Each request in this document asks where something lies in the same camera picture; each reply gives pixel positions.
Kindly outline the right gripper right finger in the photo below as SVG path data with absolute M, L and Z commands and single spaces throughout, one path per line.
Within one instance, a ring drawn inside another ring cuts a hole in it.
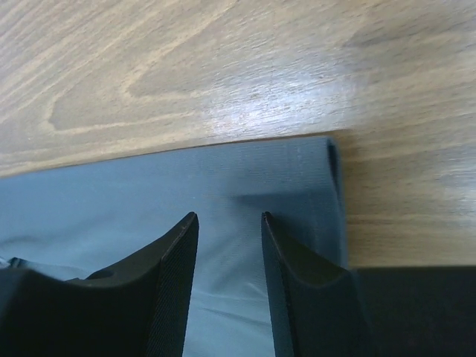
M 475 268 L 345 269 L 262 216 L 277 356 L 473 356 Z

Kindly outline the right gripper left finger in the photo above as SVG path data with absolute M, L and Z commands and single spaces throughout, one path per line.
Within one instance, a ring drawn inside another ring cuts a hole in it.
M 1 271 L 3 356 L 181 356 L 199 220 L 85 279 Z

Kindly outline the grey t shirt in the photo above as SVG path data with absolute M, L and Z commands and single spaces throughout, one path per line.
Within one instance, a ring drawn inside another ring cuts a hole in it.
M 328 137 L 197 147 L 1 180 L 1 262 L 86 277 L 199 218 L 186 356 L 272 356 L 261 246 L 269 212 L 348 261 L 341 163 Z

